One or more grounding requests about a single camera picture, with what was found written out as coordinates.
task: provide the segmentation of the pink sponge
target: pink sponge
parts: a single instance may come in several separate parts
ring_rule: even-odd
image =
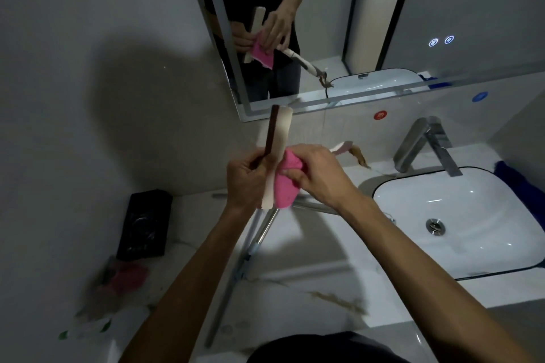
[[[256,42],[253,44],[252,51],[250,52],[252,57],[260,62],[265,68],[272,69],[274,64],[274,52],[271,52],[268,54],[263,50],[263,47],[259,44],[259,42]]]
[[[278,164],[276,176],[274,179],[274,200],[277,208],[288,208],[295,201],[295,197],[299,193],[297,184],[288,177],[280,174],[283,170],[297,168],[305,171],[305,164],[293,152],[286,149],[284,158]]]

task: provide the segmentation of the sink basin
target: sink basin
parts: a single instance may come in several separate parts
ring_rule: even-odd
[[[391,180],[373,198],[456,279],[540,263],[545,232],[514,192],[489,171],[461,171],[460,177],[440,171]]]

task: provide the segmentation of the person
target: person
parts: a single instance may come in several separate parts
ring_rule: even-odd
[[[294,95],[299,92],[301,67],[280,51],[290,48],[300,53],[297,34],[295,32],[295,14],[303,0],[223,0],[235,49],[246,84],[246,92],[250,102],[267,98],[278,98]],[[212,0],[204,0],[208,23],[223,61],[227,76],[234,80],[234,73],[229,61],[227,49],[223,41],[220,24]],[[267,9],[265,21],[259,36],[249,32],[254,8],[262,6]],[[243,63],[243,58],[255,42],[264,50],[274,52],[272,70],[264,68],[257,61]]]
[[[376,257],[440,362],[531,362],[487,310],[361,194],[335,156],[317,145],[290,148],[305,172],[283,174],[335,209]],[[127,346],[121,363],[187,362],[236,241],[259,206],[275,161],[258,149],[227,166],[227,204],[217,225]],[[250,363],[268,361],[404,362],[355,333],[297,335],[258,348]]]

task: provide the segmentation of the hand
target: hand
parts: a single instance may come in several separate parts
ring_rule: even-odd
[[[252,49],[257,35],[247,32],[244,23],[231,22],[231,33],[237,52],[246,53]]]
[[[289,46],[294,17],[295,12],[283,5],[269,13],[259,36],[259,43],[267,53],[275,48],[284,50]]]
[[[318,201],[339,211],[347,200],[361,196],[337,158],[327,148],[321,145],[299,144],[290,149],[306,164],[307,172],[290,169],[283,171],[282,174],[297,182]]]
[[[261,206],[265,192],[267,174],[275,168],[275,159],[269,154],[261,160],[255,170],[250,164],[262,157],[265,148],[258,148],[241,160],[231,160],[227,164],[227,206],[249,212]]]

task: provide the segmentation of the blue towel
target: blue towel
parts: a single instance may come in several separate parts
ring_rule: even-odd
[[[545,193],[530,184],[520,172],[508,166],[504,161],[496,163],[494,174],[509,185],[509,188],[534,215],[545,231]]]

